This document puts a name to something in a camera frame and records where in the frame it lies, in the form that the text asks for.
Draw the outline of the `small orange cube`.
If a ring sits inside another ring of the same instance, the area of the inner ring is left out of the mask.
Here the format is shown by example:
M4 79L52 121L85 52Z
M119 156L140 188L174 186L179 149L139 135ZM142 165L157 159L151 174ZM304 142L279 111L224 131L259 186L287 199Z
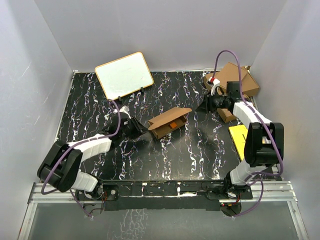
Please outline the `small orange cube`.
M175 123L175 122L172 122L171 124L170 124L170 127L171 128L175 128L177 126L177 124Z

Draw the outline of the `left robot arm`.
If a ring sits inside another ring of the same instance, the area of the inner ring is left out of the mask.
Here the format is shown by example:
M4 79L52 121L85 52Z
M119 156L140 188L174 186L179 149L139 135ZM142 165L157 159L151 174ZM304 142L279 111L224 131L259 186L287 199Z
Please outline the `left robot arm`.
M79 171L81 164L96 155L114 150L123 140L135 140L147 131L134 116L121 111L115 114L110 125L92 137L76 142L57 140L38 168L37 176L56 191L83 191L97 200L103 195L104 188L97 177Z

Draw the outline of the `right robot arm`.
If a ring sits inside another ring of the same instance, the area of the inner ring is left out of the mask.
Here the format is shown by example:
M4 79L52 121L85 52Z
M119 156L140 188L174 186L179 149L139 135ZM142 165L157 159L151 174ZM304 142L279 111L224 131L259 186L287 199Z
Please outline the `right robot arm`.
M238 81L227 82L226 91L216 78L208 81L211 86L196 108L199 112L212 113L217 109L227 109L237 117L247 129L243 158L239 165L227 173L220 193L233 199L249 188L250 180L265 174L265 170L274 165L283 165L284 126L265 118L254 105L247 101L240 91Z

